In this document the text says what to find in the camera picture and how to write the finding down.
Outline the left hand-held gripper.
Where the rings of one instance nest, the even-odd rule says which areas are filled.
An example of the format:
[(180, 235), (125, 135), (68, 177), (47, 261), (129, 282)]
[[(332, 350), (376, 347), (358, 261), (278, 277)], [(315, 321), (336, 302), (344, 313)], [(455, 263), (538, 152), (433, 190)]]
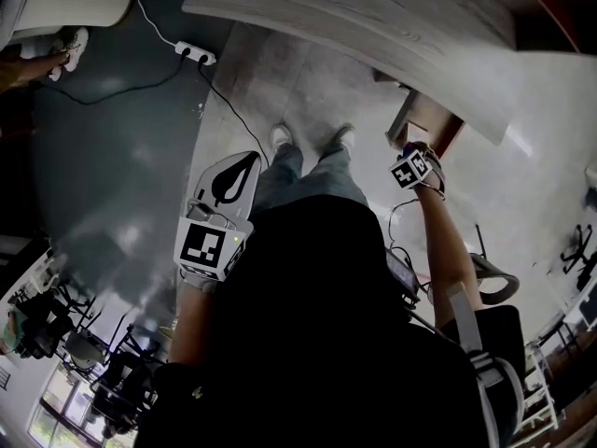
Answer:
[[(233, 214), (249, 214), (262, 169), (258, 152), (228, 156), (208, 167), (179, 218), (174, 262), (184, 282), (211, 290), (228, 278), (254, 231), (253, 224)], [(226, 207), (233, 214), (217, 210)]]

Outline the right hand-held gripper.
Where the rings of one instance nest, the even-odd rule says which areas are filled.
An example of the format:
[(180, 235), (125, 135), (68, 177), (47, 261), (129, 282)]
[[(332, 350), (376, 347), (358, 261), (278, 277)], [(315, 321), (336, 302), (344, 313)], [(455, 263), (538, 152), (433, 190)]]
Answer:
[(435, 151), (424, 142), (413, 142), (418, 147), (408, 156), (401, 153), (390, 169), (399, 187), (425, 187), (445, 198), (445, 176)]

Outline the brown wooden drawer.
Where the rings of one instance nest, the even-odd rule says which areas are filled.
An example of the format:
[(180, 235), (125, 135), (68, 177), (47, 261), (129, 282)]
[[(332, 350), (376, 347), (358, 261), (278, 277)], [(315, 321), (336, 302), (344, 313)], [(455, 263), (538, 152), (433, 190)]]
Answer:
[(465, 123), (435, 100), (410, 87), (400, 86), (406, 99), (385, 133), (390, 147), (401, 151), (408, 142), (426, 143), (441, 159)]

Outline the person's left forearm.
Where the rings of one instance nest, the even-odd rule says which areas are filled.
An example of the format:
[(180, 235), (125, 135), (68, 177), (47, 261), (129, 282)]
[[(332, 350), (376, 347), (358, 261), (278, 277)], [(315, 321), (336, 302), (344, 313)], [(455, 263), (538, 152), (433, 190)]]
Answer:
[(183, 282), (177, 293), (177, 324), (169, 349), (169, 362), (197, 367), (207, 357), (215, 281), (198, 287)]

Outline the person's right forearm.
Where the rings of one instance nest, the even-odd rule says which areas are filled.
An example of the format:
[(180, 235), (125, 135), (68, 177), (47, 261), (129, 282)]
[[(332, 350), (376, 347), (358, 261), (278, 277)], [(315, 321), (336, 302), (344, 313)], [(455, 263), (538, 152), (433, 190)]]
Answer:
[(440, 329), (454, 319), (448, 295), (452, 286), (463, 284), (475, 311), (483, 304), (472, 259), (439, 193), (439, 179), (431, 174), (414, 191), (423, 211), (435, 325)]

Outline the person's left shoe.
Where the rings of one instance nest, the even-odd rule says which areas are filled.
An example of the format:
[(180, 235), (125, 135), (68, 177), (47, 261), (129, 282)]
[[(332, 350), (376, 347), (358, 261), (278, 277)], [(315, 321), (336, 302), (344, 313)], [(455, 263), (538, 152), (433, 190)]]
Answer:
[(271, 147), (274, 152), (277, 152), (283, 145), (293, 146), (294, 138), (283, 123), (278, 123), (271, 129)]

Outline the person's right shoe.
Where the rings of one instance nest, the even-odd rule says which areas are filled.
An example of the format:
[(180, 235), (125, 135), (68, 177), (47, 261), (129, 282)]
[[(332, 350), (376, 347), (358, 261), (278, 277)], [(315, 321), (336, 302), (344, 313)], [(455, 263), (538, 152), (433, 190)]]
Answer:
[(337, 152), (344, 151), (348, 158), (351, 158), (351, 152), (355, 144), (355, 128), (352, 124), (344, 124), (330, 141), (323, 147), (320, 158), (331, 156)]

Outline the person's grey jeans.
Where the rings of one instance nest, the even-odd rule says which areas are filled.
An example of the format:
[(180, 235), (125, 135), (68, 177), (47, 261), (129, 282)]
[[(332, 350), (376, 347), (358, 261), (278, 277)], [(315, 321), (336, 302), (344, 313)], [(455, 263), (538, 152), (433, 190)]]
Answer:
[(368, 206), (367, 198), (352, 178), (349, 150), (341, 143), (327, 145), (305, 176), (302, 165), (300, 148), (281, 144), (271, 166), (259, 177), (251, 215), (318, 195), (338, 196)]

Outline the white power strip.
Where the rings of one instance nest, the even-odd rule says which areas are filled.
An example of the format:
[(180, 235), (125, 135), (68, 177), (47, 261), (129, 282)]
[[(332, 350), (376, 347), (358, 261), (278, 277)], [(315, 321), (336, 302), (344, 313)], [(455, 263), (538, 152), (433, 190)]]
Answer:
[(190, 60), (205, 66), (210, 66), (216, 63), (216, 57), (212, 52), (184, 41), (178, 41), (174, 45), (174, 51), (183, 57), (189, 58)]

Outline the dark woven chair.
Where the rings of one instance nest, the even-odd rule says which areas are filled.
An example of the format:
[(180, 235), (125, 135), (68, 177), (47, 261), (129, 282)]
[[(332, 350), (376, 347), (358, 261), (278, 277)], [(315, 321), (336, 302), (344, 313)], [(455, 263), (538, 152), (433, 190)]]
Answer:
[(479, 239), (480, 252), (470, 252), (478, 281), (479, 294), (484, 305), (495, 306), (512, 298), (520, 288), (520, 280), (516, 275), (506, 273), (493, 265), (487, 252), (481, 229), (478, 223), (475, 229)]

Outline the grey wooden desk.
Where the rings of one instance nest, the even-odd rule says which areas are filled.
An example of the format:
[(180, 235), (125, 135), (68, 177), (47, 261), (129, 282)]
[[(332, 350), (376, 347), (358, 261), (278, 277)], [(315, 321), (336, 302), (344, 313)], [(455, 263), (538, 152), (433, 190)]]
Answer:
[(494, 144), (514, 111), (514, 22), (495, 0), (184, 0), (351, 56), (427, 95)]

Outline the person's black top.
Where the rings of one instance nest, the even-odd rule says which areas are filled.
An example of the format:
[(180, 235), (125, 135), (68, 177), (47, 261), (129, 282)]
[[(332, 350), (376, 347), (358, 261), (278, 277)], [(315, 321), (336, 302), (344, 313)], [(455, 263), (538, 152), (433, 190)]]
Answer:
[(520, 315), (412, 323), (378, 219), (329, 195), (266, 210), (216, 284), (197, 367), (156, 371), (134, 448), (507, 448), (524, 373)]

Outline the black office chair base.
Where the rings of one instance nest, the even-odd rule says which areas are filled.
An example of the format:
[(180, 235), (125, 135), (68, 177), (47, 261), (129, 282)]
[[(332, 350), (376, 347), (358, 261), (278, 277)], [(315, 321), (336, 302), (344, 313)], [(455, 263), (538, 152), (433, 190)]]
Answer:
[(569, 274), (580, 261), (584, 264), (589, 261), (585, 252), (592, 235), (593, 227), (591, 224), (588, 224), (586, 228), (583, 228), (580, 224), (576, 225), (568, 246), (560, 254), (564, 274)]

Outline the wooden shelf unit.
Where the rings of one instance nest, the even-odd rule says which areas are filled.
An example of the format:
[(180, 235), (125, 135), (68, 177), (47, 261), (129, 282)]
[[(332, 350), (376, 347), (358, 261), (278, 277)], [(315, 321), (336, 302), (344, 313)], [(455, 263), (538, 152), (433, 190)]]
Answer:
[(515, 49), (597, 57), (597, 0), (459, 0), (510, 15)]

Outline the white metal rack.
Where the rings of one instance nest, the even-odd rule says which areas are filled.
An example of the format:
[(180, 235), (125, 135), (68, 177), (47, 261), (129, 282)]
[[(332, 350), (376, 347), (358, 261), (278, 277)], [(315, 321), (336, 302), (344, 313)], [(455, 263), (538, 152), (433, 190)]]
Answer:
[(558, 427), (555, 402), (549, 391), (552, 380), (551, 369), (541, 346), (528, 343), (525, 347), (526, 369), (524, 378), (524, 416), (522, 433), (537, 437)]

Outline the black recorder box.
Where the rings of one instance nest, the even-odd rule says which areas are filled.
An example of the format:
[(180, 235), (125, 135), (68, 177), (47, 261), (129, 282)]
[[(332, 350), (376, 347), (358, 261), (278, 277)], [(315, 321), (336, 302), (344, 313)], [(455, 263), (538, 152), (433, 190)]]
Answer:
[(420, 302), (418, 296), (421, 285), (415, 271), (408, 263), (397, 257), (390, 249), (385, 249), (388, 269), (397, 283), (398, 291), (405, 305), (414, 310)]

